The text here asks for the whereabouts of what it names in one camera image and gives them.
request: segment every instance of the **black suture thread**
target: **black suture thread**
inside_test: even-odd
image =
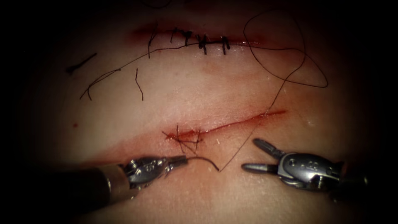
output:
[[[81,66],[83,66],[86,62],[88,62],[90,59],[92,59],[94,56],[96,56],[97,53],[92,54],[90,57],[88,57],[87,59],[85,59],[84,61],[80,62],[77,65],[73,65],[73,66],[69,66],[65,69],[65,72],[69,73],[69,76],[72,76],[73,72],[80,68]]]
[[[272,102],[271,106],[270,106],[270,107],[267,109],[267,111],[265,112],[265,115],[266,115],[267,112],[270,110],[270,108],[274,105],[274,103],[275,103],[275,101],[276,101],[276,99],[277,99],[277,97],[278,97],[280,91],[281,91],[282,88],[283,88],[283,85],[284,85],[286,82],[295,83],[295,84],[298,84],[298,85],[316,87],[316,88],[326,88],[326,87],[328,87],[328,83],[329,83],[328,80],[327,80],[327,78],[326,78],[326,75],[325,75],[324,72],[321,70],[321,68],[319,67],[319,65],[318,65],[309,55],[307,55],[307,53],[306,53],[306,48],[305,48],[305,44],[304,44],[304,37],[303,37],[302,31],[301,31],[301,29],[300,29],[300,26],[299,26],[298,22],[294,19],[294,17],[292,17],[292,19],[293,19],[294,22],[296,23],[296,26],[297,26],[297,28],[298,28],[298,30],[299,30],[301,39],[302,39],[302,41],[303,41],[303,48],[304,48],[303,51],[302,51],[301,49],[296,49],[296,48],[271,49],[271,48],[264,48],[264,47],[255,47],[255,46],[251,46],[251,45],[250,45],[250,43],[249,43],[249,41],[248,41],[248,39],[247,39],[247,37],[246,37],[246,34],[245,34],[245,30],[246,30],[246,27],[247,27],[248,23],[249,23],[252,19],[254,19],[254,18],[256,18],[256,17],[258,17],[258,16],[260,16],[260,15],[262,15],[262,14],[264,14],[264,13],[270,12],[270,11],[274,11],[274,10],[267,10],[267,11],[264,11],[264,12],[262,12],[262,13],[259,13],[258,15],[256,15],[256,16],[250,18],[250,19],[246,22],[245,27],[244,27],[244,30],[243,30],[243,35],[245,36],[245,39],[246,39],[247,44],[233,44],[233,45],[236,45],[236,46],[245,46],[245,47],[249,47],[249,49],[250,49],[250,51],[252,52],[252,55],[253,55],[253,57],[255,58],[255,60],[256,60],[267,72],[269,72],[269,73],[270,73],[271,75],[273,75],[274,77],[283,80],[283,83],[282,83],[282,85],[281,85],[281,87],[280,87],[280,89],[279,89],[277,95],[275,96],[274,101]],[[199,36],[199,35],[196,35],[196,37],[197,37],[197,39],[198,39],[198,43],[195,43],[195,44],[198,44],[199,49],[204,48],[203,43],[201,43],[200,36]],[[218,42],[218,41],[213,41],[213,42],[207,42],[207,43],[205,43],[205,44],[214,44],[214,43],[219,43],[219,42]],[[225,44],[225,45],[227,45],[227,49],[229,49],[229,44],[228,44],[228,42],[226,42],[224,39],[222,39],[222,43]],[[149,51],[149,49],[148,49],[148,55],[149,55],[150,53],[155,52],[155,51],[160,51],[160,50],[177,50],[177,49],[180,49],[180,48],[182,48],[182,47],[190,46],[190,45],[195,45],[195,44],[187,44],[187,43],[186,43],[184,46],[180,46],[180,47],[176,47],[176,48],[163,48],[163,49],[156,49],[156,50],[153,50],[153,51]],[[303,53],[303,61],[301,62],[300,66],[299,66],[298,68],[296,68],[293,72],[291,72],[291,73],[287,76],[287,78],[283,79],[283,78],[281,78],[281,77],[279,77],[279,76],[273,74],[273,73],[270,72],[269,70],[267,70],[267,68],[264,67],[264,66],[260,63],[260,61],[257,59],[257,57],[255,56],[255,54],[254,54],[253,51],[252,51],[253,48],[264,49],[264,50],[272,50],[272,51],[282,51],[282,50],[295,50],[295,51],[300,51],[301,53]],[[84,91],[84,93],[81,95],[80,99],[81,99],[81,98],[83,97],[83,95],[87,92],[87,94],[88,94],[88,96],[89,96],[89,99],[92,100],[91,97],[90,97],[90,92],[89,92],[89,91],[90,91],[90,87],[92,87],[92,86],[95,85],[96,83],[98,83],[98,82],[100,82],[100,81],[106,79],[106,78],[109,77],[110,75],[114,74],[116,71],[121,71],[122,68],[124,68],[124,67],[128,66],[129,64],[135,62],[136,60],[138,60],[138,59],[144,57],[145,55],[146,55],[146,54],[144,54],[144,55],[142,55],[142,56],[140,56],[140,57],[138,57],[138,58],[136,58],[136,59],[134,59],[134,60],[128,62],[127,64],[123,65],[123,66],[120,67],[119,69],[116,69],[116,70],[107,72],[107,73],[105,73],[105,74],[102,74],[100,77],[98,77],[94,82],[92,82],[92,83],[89,85],[89,87],[88,87],[88,88]],[[323,77],[325,78],[325,81],[326,81],[326,84],[325,84],[324,86],[316,86],[316,85],[311,85],[311,84],[306,84],[306,83],[299,83],[299,82],[289,81],[289,80],[288,80],[288,78],[289,78],[294,72],[296,72],[298,69],[300,69],[300,68],[302,67],[302,65],[303,65],[303,63],[304,63],[306,57],[309,58],[309,59],[316,65],[316,67],[319,69],[319,71],[322,73],[322,75],[323,75]],[[248,139],[250,138],[250,136],[253,134],[253,132],[254,132],[254,130],[257,128],[257,126],[253,128],[253,130],[251,131],[251,133],[249,134],[249,136],[247,137],[247,139],[243,142],[243,144],[241,145],[241,147],[234,153],[234,155],[233,155],[233,156],[231,157],[231,159],[226,163],[226,165],[225,165],[221,170],[218,170],[219,172],[221,172],[222,170],[224,170],[224,168],[227,167],[227,165],[235,158],[235,156],[238,154],[238,152],[241,150],[241,148],[246,144],[246,142],[248,141]],[[187,148],[189,148],[189,149],[192,151],[192,149],[191,149],[189,146],[187,146],[186,144],[184,144],[183,142],[181,142],[181,141],[179,141],[179,140],[177,140],[177,139],[175,139],[175,138],[172,138],[172,139],[178,141],[180,144],[183,144],[184,146],[186,146]]]
[[[206,50],[207,36],[204,35],[204,36],[203,36],[203,39],[201,40],[201,39],[200,39],[200,36],[199,36],[199,35],[196,35],[196,39],[199,41],[199,43],[198,43],[199,49],[202,49],[202,48],[203,48],[204,54],[207,55],[207,50]]]
[[[227,39],[227,37],[222,37],[221,40],[222,40],[222,42],[223,42],[223,53],[224,53],[224,55],[225,55],[225,45],[227,45],[227,49],[228,49],[228,50],[231,49],[231,47],[230,47],[229,44],[228,44],[228,39]]]
[[[158,29],[158,22],[156,21],[156,26],[155,26],[155,28],[153,29],[153,31],[152,31],[152,33],[151,33],[151,35],[150,35],[149,42],[148,42],[148,59],[150,58],[149,47],[150,47],[150,44],[152,43],[153,39],[155,38],[156,34],[158,34],[158,33],[156,32],[157,29]]]
[[[180,136],[178,135],[178,125],[177,125],[177,130],[176,130],[176,141],[178,142],[178,144],[180,145],[180,148],[181,148],[181,152],[183,153],[183,154],[185,154],[185,152],[184,152],[184,150],[182,149],[182,144],[181,144],[181,141],[180,141]]]
[[[165,5],[162,5],[162,6],[153,6],[153,5],[143,2],[143,0],[140,0],[140,2],[141,2],[141,4],[143,4],[146,7],[153,8],[153,9],[161,9],[161,8],[168,6],[170,4],[171,0],[169,0]]]
[[[171,32],[172,32],[172,33],[171,33],[171,38],[170,38],[170,43],[172,43],[173,35],[174,35],[175,33],[177,33],[177,32],[179,31],[179,29],[177,29],[177,27],[175,27],[173,30],[166,30],[166,31],[171,31]]]
[[[202,140],[199,140],[199,136],[200,136],[200,129],[199,129],[199,132],[198,132],[198,138],[196,139],[195,152],[198,151],[198,143],[199,143],[199,141],[202,141]]]
[[[138,82],[137,82],[137,76],[138,76],[138,68],[136,71],[136,83],[137,83],[138,89],[140,89],[142,101],[144,101],[144,93],[141,90],[140,84],[138,84]]]
[[[200,159],[200,160],[207,161],[214,166],[214,168],[217,170],[217,172],[221,172],[221,170],[217,167],[217,165],[211,159],[208,159],[206,157],[201,157],[201,156],[187,158],[187,160],[193,160],[193,159]]]
[[[185,37],[185,46],[188,46],[188,39],[192,36],[192,31],[183,32],[182,35]]]
[[[177,141],[179,144],[181,144],[181,145],[187,147],[193,154],[197,155],[196,152],[194,152],[194,150],[193,150],[191,147],[189,147],[188,145],[185,144],[185,141],[181,141],[181,140],[179,140],[179,139],[176,139],[176,138],[174,138],[174,137],[168,135],[168,134],[165,133],[164,131],[162,131],[162,133],[163,133],[165,136],[167,136],[168,138],[173,139],[174,141]]]
[[[171,38],[170,38],[170,43],[172,43],[173,36],[174,36],[175,33],[181,33],[181,35],[183,37],[185,37],[185,46],[188,46],[188,39],[191,38],[192,31],[184,31],[182,29],[178,29],[177,27],[175,27],[172,30],[166,30],[166,31],[172,32],[171,33]]]

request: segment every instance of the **dark vignette background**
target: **dark vignette background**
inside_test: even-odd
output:
[[[11,138],[8,138],[8,141],[12,142],[10,144],[11,147],[8,147],[12,153],[11,158],[15,159],[10,160],[13,162],[12,175],[10,178],[7,177],[8,179],[5,182],[11,183],[7,185],[11,188],[8,189],[9,191],[16,192],[12,203],[10,203],[10,209],[17,211],[17,214],[26,214],[26,210],[33,212],[35,210],[32,208],[35,207],[36,203],[39,203],[29,200],[29,195],[34,194],[34,192],[30,191],[32,188],[29,186],[39,183],[35,182],[34,177],[31,178],[32,170],[28,168],[32,164],[29,164],[29,158],[25,157],[25,152],[30,148],[20,141],[19,130],[16,125],[20,117],[20,114],[15,111],[17,108],[16,104],[23,93],[20,90],[23,90],[29,79],[32,78],[32,71],[35,65],[46,55],[53,44],[57,43],[66,33],[78,27],[81,22],[93,15],[102,14],[105,10],[123,1],[25,1],[19,2],[18,7],[14,8],[16,9],[14,17],[8,18],[8,21],[14,27],[11,36],[15,38],[12,42],[16,42],[16,47],[12,50],[12,55],[15,55],[15,57],[12,57],[11,60],[18,64],[18,69],[14,69],[10,76],[10,83],[17,84],[16,91],[11,94],[11,119],[9,120],[11,122],[9,125]],[[389,142],[386,122],[390,117],[386,115],[386,112],[388,105],[391,105],[391,101],[387,100],[386,87],[382,86],[382,81],[386,74],[390,74],[384,61],[386,43],[381,44],[386,41],[385,37],[387,36],[387,24],[383,19],[383,14],[386,13],[384,8],[388,7],[388,5],[385,5],[382,1],[354,3],[344,0],[295,0],[293,2],[301,7],[317,10],[325,21],[341,27],[342,30],[346,31],[347,39],[353,39],[353,44],[363,46],[364,51],[355,52],[355,54],[360,57],[366,54],[370,57],[368,58],[371,62],[369,64],[369,70],[371,70],[369,74],[372,75],[371,80],[374,89],[369,91],[374,91],[375,107],[379,108],[374,117],[370,119],[379,120],[380,125],[375,128],[380,129],[380,148],[375,149],[377,152],[375,154],[375,163],[382,163],[384,152],[387,152],[385,149],[388,147]],[[382,219],[386,218],[383,201],[385,199],[379,193],[374,191],[372,195],[366,195],[369,197],[369,204],[375,205],[369,207],[369,217],[375,218],[369,219],[369,222],[381,223],[383,222]]]

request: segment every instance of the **loose suture thread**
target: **loose suture thread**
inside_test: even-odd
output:
[[[131,63],[133,63],[133,62],[135,62],[135,61],[137,61],[137,60],[139,60],[139,59],[145,57],[146,55],[148,55],[148,58],[150,58],[150,54],[153,53],[153,52],[155,52],[155,51],[178,50],[178,49],[183,48],[183,47],[188,47],[188,46],[192,46],[192,45],[198,45],[199,49],[203,49],[204,54],[207,55],[207,50],[206,50],[206,45],[207,45],[207,44],[222,44],[223,54],[226,55],[225,47],[229,50],[229,49],[231,48],[230,45],[248,47],[248,48],[250,49],[250,52],[252,53],[254,59],[263,67],[263,69],[266,70],[267,72],[269,72],[269,74],[271,74],[272,76],[274,76],[274,77],[276,77],[276,78],[282,80],[283,83],[281,84],[281,86],[280,86],[280,88],[279,88],[277,94],[276,94],[275,97],[274,97],[274,100],[272,101],[271,105],[267,108],[267,110],[266,110],[266,112],[264,113],[264,115],[262,116],[262,118],[259,119],[258,123],[257,123],[257,124],[255,125],[255,127],[251,130],[251,132],[249,133],[249,135],[247,136],[247,138],[245,139],[245,141],[242,143],[242,145],[236,150],[236,152],[233,154],[233,156],[228,160],[228,162],[227,162],[221,169],[219,169],[219,168],[215,165],[215,163],[214,163],[213,161],[211,161],[211,160],[209,160],[209,159],[207,159],[207,158],[199,157],[199,156],[197,155],[197,153],[196,153],[196,148],[197,148],[197,144],[200,142],[199,136],[198,136],[197,141],[182,141],[182,140],[180,140],[179,137],[178,137],[178,126],[177,126],[177,130],[176,130],[176,133],[177,133],[176,136],[170,136],[170,135],[166,134],[165,132],[162,132],[164,135],[167,136],[167,138],[173,139],[173,140],[177,141],[177,142],[180,144],[180,148],[181,148],[181,152],[182,152],[182,153],[185,154],[185,151],[184,151],[183,148],[182,148],[182,146],[185,146],[185,147],[186,147],[187,149],[189,149],[194,155],[196,155],[195,157],[192,157],[191,159],[193,159],[193,158],[198,158],[198,159],[204,159],[204,160],[206,160],[206,161],[209,161],[209,162],[211,162],[212,165],[217,169],[218,172],[222,172],[222,171],[228,166],[228,164],[236,157],[236,155],[239,153],[239,151],[241,150],[241,148],[247,143],[247,141],[249,140],[249,138],[252,136],[252,134],[254,133],[254,131],[257,129],[257,127],[258,127],[259,124],[261,123],[262,119],[263,119],[264,117],[267,116],[268,112],[270,111],[270,109],[272,108],[272,106],[274,105],[274,103],[276,102],[276,99],[278,98],[278,96],[279,96],[279,94],[280,94],[280,92],[281,92],[283,86],[285,85],[285,83],[289,82],[289,83],[294,83],[294,84],[304,85],[304,86],[309,86],[309,87],[314,87],[314,88],[326,88],[326,87],[328,87],[328,85],[329,85],[329,84],[328,84],[328,80],[327,80],[327,78],[326,78],[324,72],[321,70],[321,68],[318,66],[318,64],[317,64],[309,55],[307,55],[307,53],[306,53],[306,45],[305,45],[305,41],[304,41],[304,36],[303,36],[302,30],[301,30],[300,25],[298,24],[297,20],[296,20],[294,17],[292,17],[291,15],[290,15],[290,16],[291,16],[291,19],[295,22],[296,27],[297,27],[297,29],[298,29],[298,32],[299,32],[299,34],[300,34],[300,37],[301,37],[301,40],[302,40],[302,48],[303,48],[303,49],[296,49],[296,48],[272,49],[272,48],[265,48],[265,47],[251,46],[251,45],[250,45],[250,42],[249,42],[249,40],[248,40],[248,38],[247,38],[247,35],[246,35],[246,28],[247,28],[248,24],[249,24],[253,19],[257,18],[258,16],[263,15],[263,14],[268,13],[268,12],[276,11],[276,10],[278,10],[278,9],[272,9],[272,10],[263,11],[263,12],[261,12],[261,13],[255,15],[255,16],[253,16],[252,18],[250,18],[250,19],[246,22],[246,24],[245,24],[245,26],[244,26],[244,29],[243,29],[243,35],[244,35],[244,37],[245,37],[246,44],[229,44],[229,43],[228,43],[228,38],[227,38],[227,37],[222,37],[221,40],[219,40],[219,41],[207,41],[207,36],[206,36],[206,35],[204,35],[203,38],[201,38],[198,34],[195,35],[198,42],[197,42],[197,43],[188,44],[188,39],[191,37],[192,32],[190,32],[190,31],[184,31],[184,30],[178,29],[178,28],[176,27],[176,28],[174,28],[173,30],[169,30],[170,32],[172,32],[172,33],[171,33],[170,43],[172,42],[172,38],[173,38],[174,34],[181,34],[181,35],[183,35],[183,36],[186,38],[186,39],[185,39],[185,44],[184,44],[183,46],[175,47],[175,48],[161,48],[161,49],[155,49],[155,50],[150,51],[150,44],[152,43],[152,41],[154,40],[154,38],[155,38],[155,36],[156,36],[156,29],[157,29],[157,27],[158,27],[158,24],[156,23],[156,26],[155,26],[155,28],[154,28],[154,30],[153,30],[153,32],[152,32],[152,34],[151,34],[150,40],[149,40],[149,42],[148,42],[148,53],[147,53],[147,54],[144,54],[144,55],[141,55],[140,57],[138,57],[138,58],[136,58],[136,59],[134,59],[134,60],[132,60],[132,61],[126,63],[125,65],[121,66],[121,67],[118,68],[118,69],[115,69],[115,70],[112,70],[112,71],[109,71],[109,72],[107,72],[107,73],[104,73],[104,74],[100,75],[100,76],[99,76],[97,79],[95,79],[91,84],[89,84],[89,86],[87,87],[87,89],[86,89],[86,90],[84,91],[84,93],[81,95],[80,99],[87,93],[89,99],[92,100],[92,99],[91,99],[91,96],[90,96],[90,88],[91,88],[92,86],[94,86],[95,84],[99,83],[100,81],[103,81],[103,80],[106,79],[107,77],[109,77],[109,76],[115,74],[117,71],[121,71],[124,67],[126,67],[126,66],[128,66],[129,64],[131,64]],[[296,69],[294,69],[291,73],[289,73],[289,75],[288,75],[286,78],[281,78],[281,77],[277,76],[276,74],[272,73],[271,71],[269,71],[263,64],[261,64],[261,62],[259,61],[259,59],[258,59],[258,58],[256,57],[256,55],[254,54],[253,49],[263,49],[263,50],[268,50],[268,51],[296,50],[296,51],[299,51],[299,52],[301,52],[301,53],[303,54],[303,59],[302,59],[302,61],[301,61],[301,63],[300,63],[300,66],[298,66],[298,67],[297,67]],[[300,82],[296,82],[296,81],[291,81],[291,80],[289,80],[289,78],[290,78],[297,70],[299,70],[299,69],[303,66],[303,64],[304,64],[304,62],[305,62],[305,60],[306,60],[306,58],[308,58],[309,60],[311,60],[311,61],[315,64],[315,66],[317,67],[317,69],[321,72],[321,74],[322,74],[322,76],[323,76],[323,78],[325,79],[325,82],[326,82],[325,85],[323,85],[323,86],[317,86],[317,85],[311,85],[311,84],[307,84],[307,83],[300,83]],[[141,91],[142,100],[143,100],[143,92],[142,92],[142,90],[141,90],[141,88],[140,88],[139,85],[138,85],[138,87],[139,87],[139,89],[140,89],[140,91]],[[192,149],[190,146],[188,146],[186,143],[194,143],[194,144],[196,144],[195,150]]]
[[[73,75],[73,72],[80,68],[81,66],[83,66],[84,64],[86,64],[86,62],[88,62],[90,59],[94,58],[94,56],[96,56],[97,53],[92,54],[90,57],[88,57],[87,59],[85,59],[84,61],[80,62],[77,65],[73,65],[73,66],[69,66],[65,69],[65,72],[69,73],[69,76]]]
[[[141,101],[144,101],[144,93],[141,90],[140,84],[138,84],[138,82],[137,82],[137,76],[138,76],[138,68],[136,70],[136,83],[137,83],[138,89],[140,89],[140,92],[141,92]]]

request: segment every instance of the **skin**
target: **skin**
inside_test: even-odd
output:
[[[99,75],[147,53],[149,39],[132,43],[128,38],[131,30],[143,24],[157,18],[175,19],[175,15],[188,18],[191,14],[189,21],[198,25],[206,20],[200,19],[202,15],[212,15],[217,19],[211,18],[207,22],[216,20],[228,27],[232,21],[234,25],[231,27],[242,30],[251,17],[275,7],[272,3],[237,1],[220,13],[220,9],[225,7],[222,2],[207,4],[211,7],[200,10],[195,2],[185,7],[181,4],[174,2],[162,10],[150,9],[138,2],[117,5],[68,33],[41,60],[35,69],[35,78],[20,100],[24,130],[21,136],[33,145],[34,150],[29,151],[29,155],[33,156],[35,163],[47,169],[62,170],[126,162],[144,154],[180,155],[178,144],[165,140],[161,131],[175,133],[177,124],[181,132],[198,128],[213,130],[244,120],[246,114],[242,105],[260,105],[250,110],[253,114],[249,117],[267,110],[283,81],[264,71],[253,59],[249,48],[235,45],[231,45],[227,55],[220,53],[220,45],[207,46],[206,56],[197,46],[154,52],[151,59],[144,57],[91,88],[92,101],[87,95],[79,99]],[[349,163],[366,161],[378,140],[372,132],[376,123],[369,121],[374,103],[372,86],[366,79],[368,71],[364,69],[366,61],[354,57],[356,47],[341,38],[344,33],[338,27],[320,20],[316,12],[293,4],[284,7],[300,25],[306,53],[320,68],[309,62],[300,70],[302,76],[297,79],[322,86],[325,76],[328,86],[315,88],[287,83],[271,109],[274,112],[286,111],[285,114],[264,118],[259,126],[234,126],[204,135],[208,145],[199,145],[198,154],[213,160],[220,168],[241,147],[221,173],[205,161],[190,161],[187,167],[173,171],[168,178],[155,181],[134,200],[96,211],[78,221],[362,221],[364,215],[359,206],[334,204],[326,194],[296,190],[275,176],[255,175],[240,168],[242,163],[276,163],[250,143],[254,137],[266,139],[287,152],[314,153],[331,161]],[[271,17],[278,18],[275,21],[291,19],[283,12]],[[293,29],[290,25],[286,27],[287,30]],[[223,32],[232,35],[232,31],[225,30]],[[278,48],[281,42],[295,45],[295,41],[300,39],[299,36],[286,38],[282,35],[284,30],[284,27],[275,25],[271,33],[265,34],[267,38],[270,34],[276,36],[275,39],[267,39],[270,39],[271,47]],[[169,36],[160,35],[158,38],[151,44],[152,49],[168,46]],[[175,39],[174,44],[181,46],[183,39]],[[65,67],[78,64],[94,52],[98,54],[72,75],[65,73]],[[273,52],[258,55],[268,58],[276,73],[291,65],[286,63],[289,61],[286,55],[279,58]],[[298,55],[294,54],[290,60],[297,61],[295,57]],[[134,80],[137,68],[144,101]],[[232,78],[242,78],[242,81],[232,82]],[[137,139],[143,136],[151,141],[140,143]],[[211,144],[215,140],[220,142],[216,147]]]

